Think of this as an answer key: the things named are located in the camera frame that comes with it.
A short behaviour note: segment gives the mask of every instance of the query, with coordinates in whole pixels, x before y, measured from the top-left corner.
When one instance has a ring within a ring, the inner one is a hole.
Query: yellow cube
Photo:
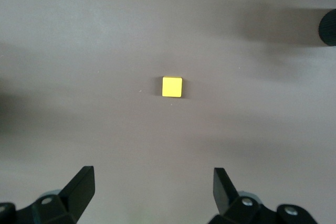
[[[174,76],[164,76],[162,80],[163,97],[182,96],[182,78]]]

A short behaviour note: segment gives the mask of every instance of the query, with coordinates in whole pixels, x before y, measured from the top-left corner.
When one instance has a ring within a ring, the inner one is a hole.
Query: yellow block
[[[164,76],[162,80],[163,97],[182,96],[182,78],[174,76]]]

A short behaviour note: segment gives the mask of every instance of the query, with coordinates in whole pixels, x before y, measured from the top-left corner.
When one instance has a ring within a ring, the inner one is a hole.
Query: screw
[[[53,198],[51,198],[51,197],[45,198],[45,199],[43,199],[43,200],[41,201],[41,204],[42,204],[42,205],[48,204],[48,203],[50,203],[52,200],[53,200]]]
[[[298,215],[298,212],[295,210],[294,207],[285,207],[285,211],[289,215],[295,215],[295,216]]]
[[[244,199],[242,199],[241,201],[242,201],[242,203],[243,203],[245,206],[250,207],[250,206],[253,205],[252,200],[250,200],[249,198],[244,198]]]

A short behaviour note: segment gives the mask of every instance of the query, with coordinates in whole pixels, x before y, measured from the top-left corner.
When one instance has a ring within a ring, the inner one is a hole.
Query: cube top face
[[[181,97],[182,96],[182,78],[175,76],[164,76],[162,79],[163,97]]]

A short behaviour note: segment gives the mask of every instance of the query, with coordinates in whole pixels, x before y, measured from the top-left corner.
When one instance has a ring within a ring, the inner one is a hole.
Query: bolt
[[[52,200],[53,200],[53,198],[51,198],[51,197],[45,198],[45,199],[43,199],[43,200],[41,201],[41,204],[42,204],[42,205],[48,204],[48,203],[50,203]]]
[[[298,215],[298,212],[295,210],[294,207],[285,207],[285,211],[289,215],[295,215],[295,216]]]
[[[250,206],[253,205],[252,200],[250,200],[249,198],[244,198],[244,199],[242,199],[241,201],[242,201],[242,203],[243,203],[245,206],[250,207]]]

